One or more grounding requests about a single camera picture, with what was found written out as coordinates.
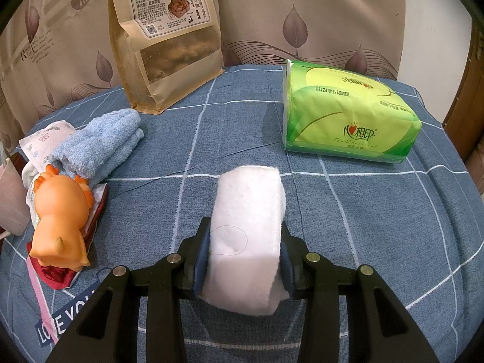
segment tissue package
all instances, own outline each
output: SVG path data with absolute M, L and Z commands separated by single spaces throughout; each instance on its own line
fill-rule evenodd
M 422 127 L 388 86 L 354 72 L 287 60 L 286 150 L 402 162 Z

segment metal screw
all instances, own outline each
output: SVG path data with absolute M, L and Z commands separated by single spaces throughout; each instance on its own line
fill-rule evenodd
M 166 260 L 170 263 L 178 263 L 182 259 L 182 256 L 179 253 L 171 253 L 166 257 Z
M 116 276 L 116 277 L 119 277 L 119 276 L 122 276 L 126 273 L 126 268 L 124 266 L 116 266 L 114 269 L 113 269 L 113 274 Z
M 368 265 L 363 265 L 360 267 L 360 271 L 365 275 L 365 276 L 371 276 L 373 274 L 373 268 Z
M 319 256 L 318 253 L 307 253 L 306 254 L 306 259 L 309 262 L 319 262 L 319 260 L 321 259 L 321 257 Z

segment orange rubber figure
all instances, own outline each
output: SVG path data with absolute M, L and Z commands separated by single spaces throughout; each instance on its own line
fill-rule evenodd
M 59 175 L 51 164 L 34 182 L 34 206 L 40 221 L 30 256 L 41 266 L 80 271 L 90 266 L 80 229 L 86 224 L 93 194 L 85 180 Z

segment folded blue towel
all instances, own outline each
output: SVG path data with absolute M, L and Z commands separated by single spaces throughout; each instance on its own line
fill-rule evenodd
M 141 118 L 134 109 L 122 109 L 94 118 L 51 154 L 61 174 L 79 175 L 92 188 L 131 154 L 141 138 Z

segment wall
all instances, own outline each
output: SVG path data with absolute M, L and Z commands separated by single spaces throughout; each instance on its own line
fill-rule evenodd
M 398 80 L 417 88 L 442 122 L 466 65 L 471 17 L 459 0 L 406 0 L 406 8 Z

